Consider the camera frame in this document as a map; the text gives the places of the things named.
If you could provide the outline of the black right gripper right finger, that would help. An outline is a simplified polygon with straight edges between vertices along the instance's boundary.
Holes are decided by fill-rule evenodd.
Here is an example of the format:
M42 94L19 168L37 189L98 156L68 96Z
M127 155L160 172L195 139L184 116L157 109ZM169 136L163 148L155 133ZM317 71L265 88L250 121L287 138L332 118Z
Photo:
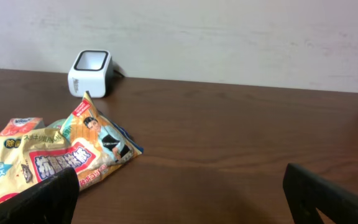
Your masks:
M319 212L334 223L358 223L357 195L298 164L287 165L283 190L295 223L322 223Z

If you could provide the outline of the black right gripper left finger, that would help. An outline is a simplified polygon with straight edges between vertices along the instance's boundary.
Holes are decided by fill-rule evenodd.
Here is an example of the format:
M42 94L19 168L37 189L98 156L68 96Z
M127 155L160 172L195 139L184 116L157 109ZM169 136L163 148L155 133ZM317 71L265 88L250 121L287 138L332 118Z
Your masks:
M74 168L65 168L0 203L0 224L70 224L79 192L80 185Z

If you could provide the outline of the teal snack packet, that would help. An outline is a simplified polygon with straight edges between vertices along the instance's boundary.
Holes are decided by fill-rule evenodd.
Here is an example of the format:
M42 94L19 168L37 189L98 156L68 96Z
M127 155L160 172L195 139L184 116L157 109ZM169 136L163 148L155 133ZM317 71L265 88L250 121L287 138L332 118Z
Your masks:
M60 129L65 123L65 119L59 119L48 125L47 128Z

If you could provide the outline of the yellow printed bag pack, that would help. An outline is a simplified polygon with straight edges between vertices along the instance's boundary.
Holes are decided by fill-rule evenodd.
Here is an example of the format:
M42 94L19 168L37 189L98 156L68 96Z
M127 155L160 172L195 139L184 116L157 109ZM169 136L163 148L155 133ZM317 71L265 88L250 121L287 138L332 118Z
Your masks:
M0 136L0 203L68 167L74 168L84 190L143 151L86 92L60 129Z

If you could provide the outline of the orange tissue packet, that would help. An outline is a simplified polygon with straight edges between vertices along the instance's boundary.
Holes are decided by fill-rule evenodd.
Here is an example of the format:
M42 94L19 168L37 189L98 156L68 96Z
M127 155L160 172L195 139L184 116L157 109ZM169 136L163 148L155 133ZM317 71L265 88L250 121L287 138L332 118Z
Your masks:
M0 132L0 136L17 136L28 133L34 129L44 128L42 118L12 118Z

